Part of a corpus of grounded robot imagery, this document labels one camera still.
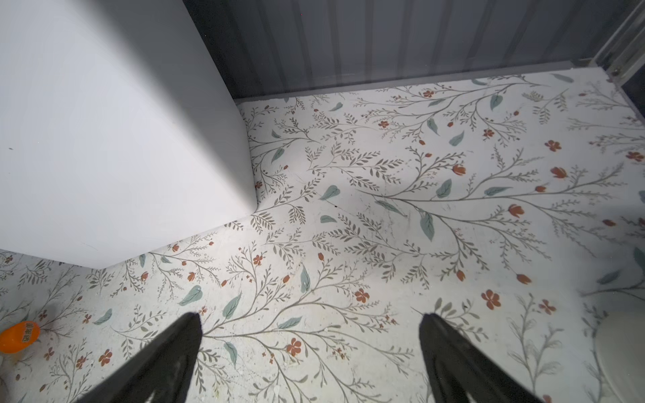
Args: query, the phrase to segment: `red flower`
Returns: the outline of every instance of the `red flower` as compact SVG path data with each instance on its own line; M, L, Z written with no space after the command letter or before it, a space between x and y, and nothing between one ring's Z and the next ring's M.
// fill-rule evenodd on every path
M557 141L549 140L548 142L544 143L545 146L549 148L549 150L556 152L557 150L561 150L562 147L560 147L560 143Z
M516 218L520 218L520 215L524 214L524 210L522 210L522 206L518 206L517 204L511 204L510 207L508 208L508 212L511 213L511 215Z
M370 294L366 293L362 288L359 288L359 290L356 291L354 295L356 296L356 300L362 302L363 304L367 302L368 299L370 299Z
M112 352L110 351L110 349L105 350L105 353L103 353L103 355L99 357L99 362L101 363L101 366L109 364L111 356L112 356Z
M518 274L517 281L521 282L522 284L528 284L531 282L531 279L529 279L527 276L523 274Z
M294 337L291 339L291 344L287 344L286 352L291 353L291 356L295 357L296 354L300 353L300 346L302 346L302 343Z
M486 306L489 310L494 310L496 306L502 306L499 302L499 294L491 290L486 290L486 293L482 293L482 298L486 301Z
M637 162L641 162L641 161L643 161L643 158L645 158L645 155L643 155L643 154L641 154L639 152L630 151L630 152L627 153L626 157L629 158L629 159L633 159L633 160L635 160Z
M45 353L45 360L49 361L49 358L54 355L54 349L49 347L49 350Z
M558 179L566 178L566 171L564 170L564 168L558 168L556 166L555 168L551 168L551 173Z
M456 173L457 175L466 175L466 168L457 164L452 167L452 172Z
M549 315L551 315L551 312L555 312L555 306L550 306L548 300L543 299L542 302L543 304L539 304L538 306L544 309L544 312L548 313Z
M83 367L83 364L87 361L84 355L81 355L81 358L76 360L76 368L81 369Z

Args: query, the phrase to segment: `floral patterned surface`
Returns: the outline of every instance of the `floral patterned surface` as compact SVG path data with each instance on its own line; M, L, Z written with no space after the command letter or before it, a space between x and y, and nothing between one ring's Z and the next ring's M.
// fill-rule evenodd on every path
M602 70L240 105L257 211L105 270L2 252L6 401L71 402L187 311L191 401L432 401L436 312L546 402L615 400L593 337L645 294L645 130Z

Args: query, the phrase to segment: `orange object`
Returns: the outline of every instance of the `orange object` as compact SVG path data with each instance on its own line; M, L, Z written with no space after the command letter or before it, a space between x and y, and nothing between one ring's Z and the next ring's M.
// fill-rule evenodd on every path
M31 320L20 322L0 333L0 352L17 353L29 347L38 339L38 336L40 336L40 327L36 322Z

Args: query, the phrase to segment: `teal leaf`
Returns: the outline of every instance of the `teal leaf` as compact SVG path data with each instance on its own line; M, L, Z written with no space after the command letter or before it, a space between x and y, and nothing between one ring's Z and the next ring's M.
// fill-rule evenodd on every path
M303 293L306 293L309 291L309 287L312 285L312 281L309 278L309 273L307 273L307 269L303 265L303 272L300 273L300 290Z
M566 75L558 74L558 73L551 73L552 76L557 78L558 80L562 80L565 83L572 83L573 79L571 77L567 77Z
M507 190L507 189L510 189L510 188L498 188L498 187L494 186L492 188L488 188L488 189L484 190L484 194L486 196L494 196L494 195L497 195L498 193L501 193L501 192L503 192L504 190Z
M643 253L642 250L638 248L634 248L634 260L640 266L643 274L645 274L645 253Z
M437 131L437 130L439 130L439 128L437 127L437 124L435 123L435 119L430 118L430 119L428 119L427 123L428 123L428 127L430 128L430 130L435 132L436 135L439 135L439 132Z
M337 221L328 215L321 215L321 223L324 224L325 222L337 222Z
M294 327L295 325L297 325L298 323L300 323L300 320L301 320L302 318L303 318L303 317L291 318L291 319L287 320L285 323L279 324L279 325L278 325L278 329L288 329L288 328L292 328L292 327Z
M198 301L201 299L202 295L204 295L204 293L201 291L201 287L194 286L193 288L190 289L188 294L186 294L184 299L181 300L179 305L184 306L184 305L188 305L191 302Z
M237 348L235 348L233 343L225 342L224 349L228 351L228 354L231 356L231 361L233 362L233 366L235 366L235 364L237 363Z
M327 188L325 191L324 195L320 198L320 200L327 200L330 197L338 196L341 193L341 190L336 187L336 185L331 185L330 187Z
M399 209L398 209L398 208L396 208L396 207L392 206L392 205L391 205L390 203L388 203L388 202L384 202L384 201L382 201L382 200L377 200L377 201L376 201L376 204L378 204L379 206L383 206L383 207L385 207L386 209L388 209L388 210L390 210L390 211L394 211L395 213L399 213L399 214L401 214L403 217L405 217L405 214L401 213L401 212L399 211Z
M452 190L452 179L448 179L447 181L443 182L443 184L439 189L437 189L437 197L440 199L443 199L444 197L448 197L451 190Z
M284 148L278 148L275 151L275 154L273 155L273 158L271 158L271 162L274 162L278 158L282 157L282 154L284 154Z
M598 284L609 284L615 279L617 279L618 277L620 277L620 270L616 270L611 273L605 274L604 276L596 280L596 282Z
M490 110L495 109L496 106L502 103L502 100L504 99L503 96L499 94L495 94L492 97L490 97Z
M421 212L421 229L428 239L432 241L435 237L435 225L432 222L432 214L427 211Z
M450 141L448 141L448 144L450 144L451 146L455 147L455 146L457 146L459 143L461 143L461 141L462 141L463 139L464 139L464 132L461 132L461 134L456 135L455 137L453 137L452 139L450 139Z
M105 315L103 315L102 317L98 318L98 319L96 320L96 322L94 322L94 324L102 324L102 323L105 323L105 322L107 322L108 320L110 320L110 318L111 318L111 317L112 317L112 308L110 308L109 310L105 311Z
M222 315L226 319L231 319L231 316L235 313L235 309L237 309L237 305L240 303L240 298L242 297L242 293L238 294L237 297L233 298L230 300L224 309L222 310Z

